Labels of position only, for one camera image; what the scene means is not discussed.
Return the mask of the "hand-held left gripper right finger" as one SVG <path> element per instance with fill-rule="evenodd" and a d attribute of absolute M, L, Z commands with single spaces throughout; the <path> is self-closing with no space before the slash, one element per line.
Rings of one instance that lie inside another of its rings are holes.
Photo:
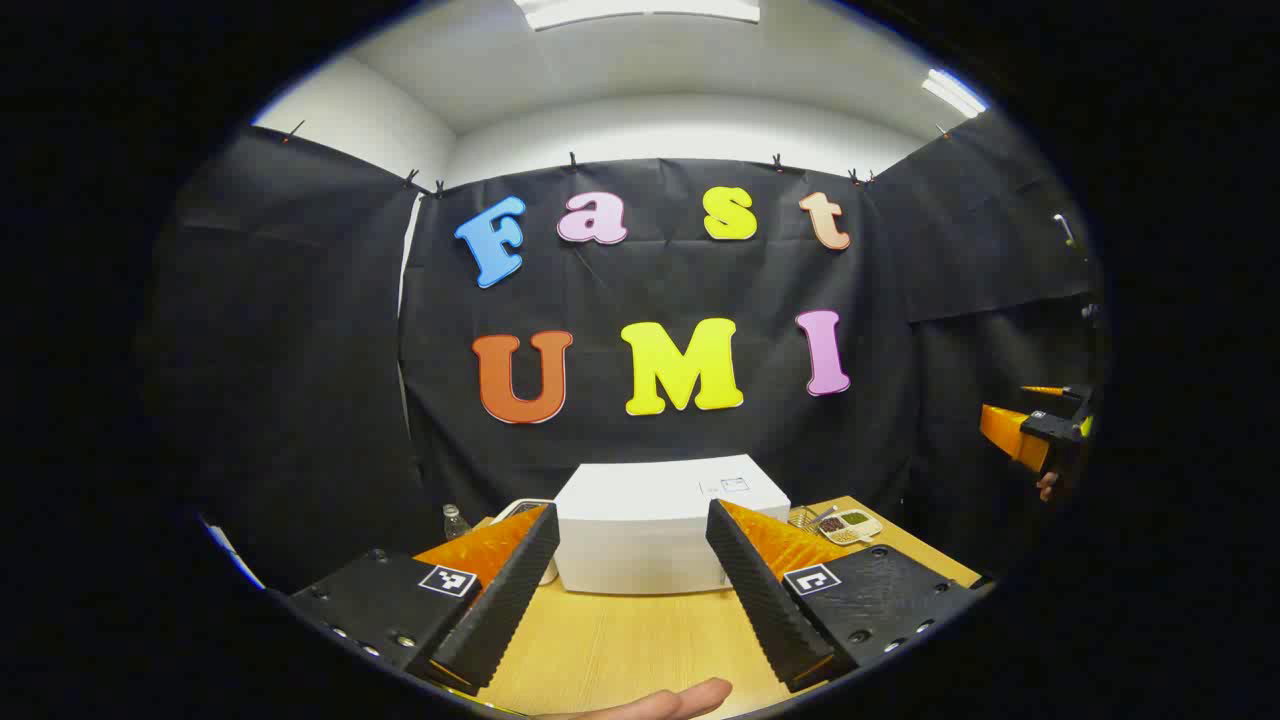
<path fill-rule="evenodd" d="M 986 597 L 891 544 L 841 548 L 722 498 L 705 538 L 791 692 L 874 667 Z"/>

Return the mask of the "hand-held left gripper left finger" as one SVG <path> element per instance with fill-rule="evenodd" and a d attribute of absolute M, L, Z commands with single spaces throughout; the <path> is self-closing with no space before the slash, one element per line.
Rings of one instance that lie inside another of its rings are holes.
<path fill-rule="evenodd" d="M 375 664 L 475 696 L 488 687 L 561 542 L 553 503 L 415 556 L 370 550 L 285 597 Z"/>

